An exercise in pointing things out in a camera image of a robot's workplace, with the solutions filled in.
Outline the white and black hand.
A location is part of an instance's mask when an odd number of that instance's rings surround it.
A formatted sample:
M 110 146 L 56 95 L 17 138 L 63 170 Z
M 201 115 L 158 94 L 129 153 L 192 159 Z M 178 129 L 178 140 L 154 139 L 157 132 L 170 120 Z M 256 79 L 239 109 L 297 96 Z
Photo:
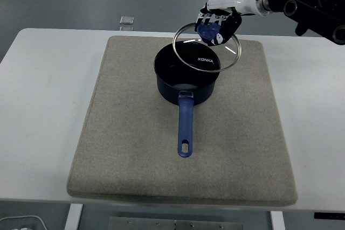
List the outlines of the white and black hand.
M 268 0 L 208 0 L 199 11 L 195 31 L 208 46 L 225 44 L 243 16 L 270 14 Z

